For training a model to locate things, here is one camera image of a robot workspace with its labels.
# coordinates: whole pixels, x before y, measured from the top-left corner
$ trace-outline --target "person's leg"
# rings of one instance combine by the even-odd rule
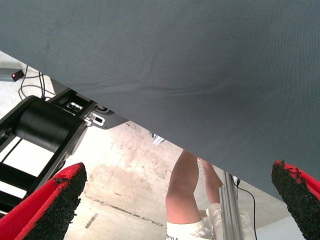
[[[192,224],[201,220],[194,196],[198,177],[197,156],[183,150],[172,170],[165,198],[169,223]]]
[[[223,185],[211,163],[199,158],[205,176],[205,191],[211,204],[220,203],[219,188]]]

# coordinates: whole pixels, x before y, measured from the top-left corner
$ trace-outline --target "concrete floor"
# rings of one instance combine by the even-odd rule
[[[0,52],[0,67],[25,69],[24,66]],[[28,75],[36,74],[37,71],[31,69]],[[26,81],[28,84],[39,83],[37,79]],[[50,78],[46,77],[45,81],[46,88],[52,90]],[[20,101],[17,93],[20,84],[21,81],[0,82],[0,117]],[[25,92],[39,96],[40,90],[30,87]],[[76,210],[77,216],[64,239],[165,239],[165,196],[171,171],[181,151],[180,147],[168,141],[153,145],[149,131],[131,121],[110,130],[90,127],[76,153],[66,162],[66,167],[83,162],[88,181]],[[37,175],[46,164],[44,159],[48,160],[51,155],[42,148],[22,141],[6,163]],[[194,195],[199,209],[206,209],[208,200],[204,175],[202,168],[199,169]],[[216,170],[221,176],[222,170]],[[240,187],[255,196],[257,228],[290,215],[283,202],[245,182],[241,182]],[[239,190],[238,202],[239,207],[253,218],[251,196]]]

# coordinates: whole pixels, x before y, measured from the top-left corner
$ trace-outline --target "black cylinder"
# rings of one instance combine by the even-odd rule
[[[14,134],[55,152],[78,118],[43,99],[34,101],[22,114]]]

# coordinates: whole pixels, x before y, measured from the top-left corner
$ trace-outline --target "white shorts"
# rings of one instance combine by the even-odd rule
[[[167,240],[212,240],[212,224],[208,217],[190,224],[166,223]]]
[[[221,206],[213,203],[206,210],[207,217],[190,224],[174,224],[167,222],[167,240],[212,240],[213,232],[220,235],[221,226]]]

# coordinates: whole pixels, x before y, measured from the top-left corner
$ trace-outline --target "black metal frame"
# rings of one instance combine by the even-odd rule
[[[19,119],[36,101],[39,101],[39,98],[36,96],[27,97],[0,120],[0,152],[3,151],[16,137],[15,129],[17,125],[20,124]],[[76,106],[80,106],[81,108],[72,108],[70,107],[70,103],[75,103]],[[97,105],[94,101],[79,96],[71,89],[61,92],[43,104],[51,105],[50,107],[54,105],[55,107],[68,112],[70,115],[74,116],[74,124],[37,177],[6,165],[3,162],[0,163],[0,181],[25,190],[26,195],[23,199],[41,187],[53,174],[55,174],[55,172],[59,170],[62,162],[65,161],[68,156],[73,154],[80,136],[83,137],[86,132],[87,122],[84,121],[84,119]],[[0,191],[0,210],[8,213],[23,199]]]

